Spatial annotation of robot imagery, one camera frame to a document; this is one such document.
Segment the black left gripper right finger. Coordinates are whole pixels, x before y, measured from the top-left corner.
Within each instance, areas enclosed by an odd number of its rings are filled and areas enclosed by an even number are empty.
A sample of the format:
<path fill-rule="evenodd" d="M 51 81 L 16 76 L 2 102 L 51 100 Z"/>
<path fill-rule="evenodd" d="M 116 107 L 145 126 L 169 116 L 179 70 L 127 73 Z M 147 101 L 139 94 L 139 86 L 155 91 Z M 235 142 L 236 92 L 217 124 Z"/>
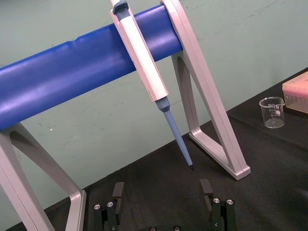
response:
<path fill-rule="evenodd" d="M 209 231 L 235 230 L 235 201 L 231 198 L 222 200 L 214 196 L 212 186 L 207 179 L 199 179 L 201 197 L 208 211 Z"/>

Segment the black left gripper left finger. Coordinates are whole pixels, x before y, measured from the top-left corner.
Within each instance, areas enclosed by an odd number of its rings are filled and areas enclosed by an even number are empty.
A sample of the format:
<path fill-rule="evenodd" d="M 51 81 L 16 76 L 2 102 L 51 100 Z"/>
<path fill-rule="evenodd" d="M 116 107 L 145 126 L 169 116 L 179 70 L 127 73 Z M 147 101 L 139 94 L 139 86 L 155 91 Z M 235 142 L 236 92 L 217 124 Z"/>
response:
<path fill-rule="evenodd" d="M 93 230 L 104 231 L 107 223 L 109 231 L 117 231 L 123 211 L 124 182 L 117 182 L 114 186 L 112 198 L 106 205 L 93 206 Z"/>

